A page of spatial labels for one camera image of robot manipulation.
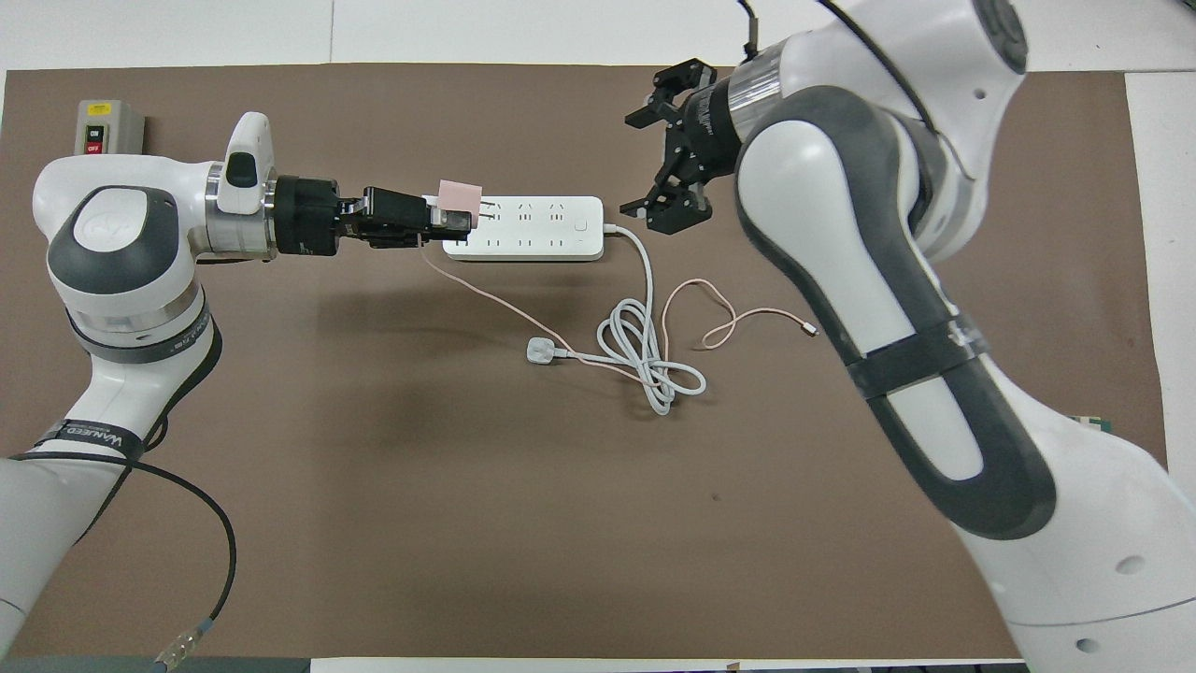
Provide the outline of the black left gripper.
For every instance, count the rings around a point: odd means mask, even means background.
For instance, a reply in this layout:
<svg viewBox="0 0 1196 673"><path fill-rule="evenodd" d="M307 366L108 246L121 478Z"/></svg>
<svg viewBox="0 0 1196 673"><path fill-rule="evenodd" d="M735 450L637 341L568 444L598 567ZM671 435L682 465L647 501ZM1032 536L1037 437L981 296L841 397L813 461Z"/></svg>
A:
<svg viewBox="0 0 1196 673"><path fill-rule="evenodd" d="M273 230L280 253L334 256L349 235L343 218L364 212L364 241L373 249L413 249L431 235L469 235L470 210L443 209L422 196L367 186L364 195L341 197L335 181L277 176L273 191Z"/></svg>

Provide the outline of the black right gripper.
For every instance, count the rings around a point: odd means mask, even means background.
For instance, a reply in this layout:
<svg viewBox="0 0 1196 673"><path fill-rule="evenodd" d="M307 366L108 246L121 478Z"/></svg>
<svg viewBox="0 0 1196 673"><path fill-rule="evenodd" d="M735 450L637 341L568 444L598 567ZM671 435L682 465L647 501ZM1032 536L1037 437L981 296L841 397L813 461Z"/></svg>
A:
<svg viewBox="0 0 1196 673"><path fill-rule="evenodd" d="M713 65L691 57L658 71L652 85L624 123L635 129L666 123L663 170L646 196L620 204L620 214L675 235L712 218L706 182L731 175L742 140L730 111L730 81L719 79Z"/></svg>

